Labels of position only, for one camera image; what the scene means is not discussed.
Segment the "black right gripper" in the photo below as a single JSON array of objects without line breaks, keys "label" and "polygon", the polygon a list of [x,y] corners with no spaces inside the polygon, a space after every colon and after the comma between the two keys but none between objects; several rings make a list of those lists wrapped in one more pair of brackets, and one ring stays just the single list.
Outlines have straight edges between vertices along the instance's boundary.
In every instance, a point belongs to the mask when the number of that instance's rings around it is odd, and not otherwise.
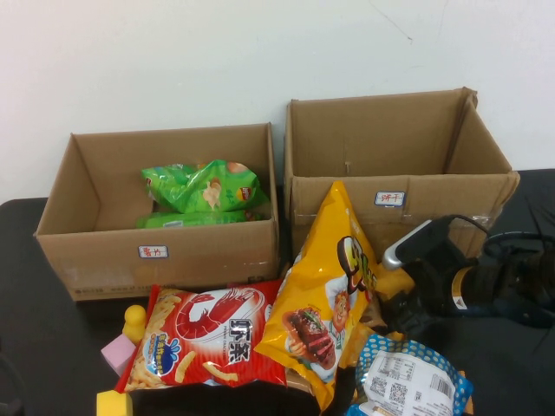
[{"label": "black right gripper", "polygon": [[389,328],[405,339],[418,338],[434,323],[432,315],[456,316],[457,309],[452,295],[455,275],[476,265],[475,257],[466,257],[454,243],[443,241],[435,246],[429,243],[401,244],[403,269],[415,282],[415,288],[425,310],[412,310],[413,290],[400,291],[388,300],[381,300],[382,318]]}]

